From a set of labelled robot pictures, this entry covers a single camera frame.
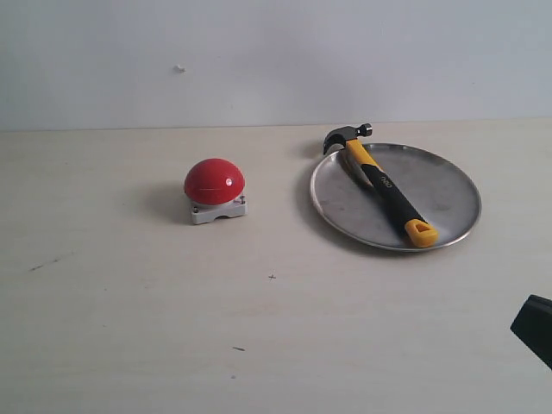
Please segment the yellow black claw hammer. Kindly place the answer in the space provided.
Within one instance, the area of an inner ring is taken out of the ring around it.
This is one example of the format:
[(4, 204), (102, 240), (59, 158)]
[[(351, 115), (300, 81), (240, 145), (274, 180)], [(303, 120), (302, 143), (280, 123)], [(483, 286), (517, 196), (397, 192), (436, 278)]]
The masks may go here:
[(324, 138), (323, 154), (335, 145), (341, 146), (353, 157), (355, 164), (381, 198), (391, 222), (405, 232), (415, 247), (434, 246), (439, 236), (436, 228), (420, 215), (359, 140), (360, 137), (368, 137), (372, 133), (373, 127), (370, 123), (334, 129)]

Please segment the red dome push button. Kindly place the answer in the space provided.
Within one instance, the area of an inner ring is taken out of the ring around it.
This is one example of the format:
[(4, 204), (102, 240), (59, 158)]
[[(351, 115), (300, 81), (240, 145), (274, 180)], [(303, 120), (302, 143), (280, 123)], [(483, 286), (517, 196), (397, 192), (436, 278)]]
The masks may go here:
[(187, 173), (183, 189), (190, 202), (191, 222), (212, 223), (248, 213), (246, 180), (242, 171), (226, 159), (199, 161)]

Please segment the round stainless steel plate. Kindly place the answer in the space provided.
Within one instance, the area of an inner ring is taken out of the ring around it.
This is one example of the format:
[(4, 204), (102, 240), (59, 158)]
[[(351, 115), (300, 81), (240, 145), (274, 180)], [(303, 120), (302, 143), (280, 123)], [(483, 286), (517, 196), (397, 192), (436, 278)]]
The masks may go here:
[[(470, 233), (480, 218), (481, 199), (474, 182), (458, 166), (407, 145), (372, 142), (365, 148), (436, 228), (435, 248), (451, 246)], [(339, 150), (330, 152), (314, 168), (310, 199), (329, 226), (351, 239), (393, 252), (419, 250), (391, 223), (373, 187)]]

